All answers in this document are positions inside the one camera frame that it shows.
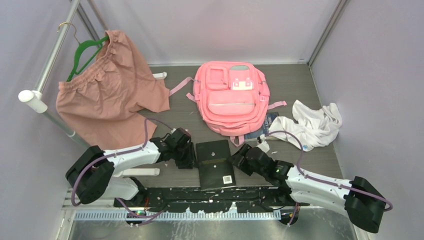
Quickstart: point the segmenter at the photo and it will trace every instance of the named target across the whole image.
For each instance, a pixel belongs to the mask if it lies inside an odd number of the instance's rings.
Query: book
[[[263,120],[262,126],[251,133],[247,133],[244,135],[244,141],[245,142],[252,142],[256,141],[257,137],[259,137],[262,134],[267,134],[270,130],[271,124],[273,121],[279,116],[278,112],[268,112],[265,116],[265,119]],[[278,138],[274,136],[267,136],[265,137],[266,140],[276,140]]]
[[[228,140],[196,144],[200,190],[216,190],[236,185],[233,165],[227,161],[231,156]]]

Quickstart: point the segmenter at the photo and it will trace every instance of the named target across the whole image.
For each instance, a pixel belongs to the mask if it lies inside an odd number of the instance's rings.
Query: green hanger
[[[94,41],[94,40],[87,40],[83,43],[80,43],[78,48],[75,51],[75,56],[73,58],[73,68],[72,71],[69,74],[69,77],[67,78],[67,82],[72,80],[72,77],[74,77],[75,74],[80,74],[86,67],[87,65],[94,59],[94,57],[100,52],[100,50],[102,49],[102,43],[106,40],[109,39],[109,36],[105,36],[102,39],[98,40],[98,41]],[[81,69],[77,70],[78,65],[80,63],[80,58],[81,55],[83,54],[83,52],[88,49],[89,47],[92,46],[98,46],[97,51],[95,51],[94,55],[90,57],[90,59],[81,67]]]

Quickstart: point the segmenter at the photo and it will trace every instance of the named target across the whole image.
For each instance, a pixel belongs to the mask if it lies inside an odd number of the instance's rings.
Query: pink strap
[[[242,145],[245,142],[245,136],[244,135],[230,136],[229,139],[236,147]]]
[[[180,82],[176,87],[174,87],[172,90],[169,91],[169,95],[178,92],[180,89],[182,89],[185,85],[187,85],[190,81],[194,81],[193,78],[187,77],[182,82]]]
[[[279,106],[287,106],[286,101],[276,101],[273,104],[268,105],[268,110],[275,109],[276,107],[279,107]]]
[[[195,96],[193,96],[191,93],[187,93],[185,96],[187,96],[188,99],[190,99],[193,102],[196,102]]]

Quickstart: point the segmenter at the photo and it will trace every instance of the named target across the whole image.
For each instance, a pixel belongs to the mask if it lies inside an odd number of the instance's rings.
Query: clothes hanger
[[[77,27],[75,27],[74,24],[72,24],[71,22],[65,21],[65,22],[62,22],[61,24],[59,24],[59,27],[58,28],[60,29],[61,26],[62,25],[65,25],[65,24],[72,25],[75,28],[75,33],[73,34],[73,37],[75,38],[75,40],[79,44],[78,45],[78,48],[75,51],[75,56],[73,57],[73,68],[72,68],[72,71],[70,72],[70,74],[69,74],[69,76],[68,76],[68,78],[66,80],[67,82],[69,82],[69,81],[72,80],[72,77],[75,74],[77,74],[77,75],[80,74],[87,67],[87,65],[95,58],[95,56],[100,52],[100,50],[103,47],[102,43],[105,42],[106,40],[108,40],[109,39],[109,36],[105,36],[104,38],[102,38],[102,39],[100,39],[98,41],[87,40],[87,41],[84,41],[84,42],[80,43],[80,41],[78,41],[78,39],[76,37]],[[81,69],[77,70],[78,65],[80,64],[81,55],[83,54],[83,52],[86,49],[88,49],[89,47],[92,47],[92,46],[98,46],[97,51],[95,51],[95,53],[93,54],[93,56],[90,57],[90,59],[81,67]]]

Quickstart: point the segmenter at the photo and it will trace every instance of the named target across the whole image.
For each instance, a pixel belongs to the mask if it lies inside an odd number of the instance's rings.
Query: black notebook
[[[216,190],[236,185],[233,165],[227,161],[231,156],[227,140],[196,144],[200,190]]]

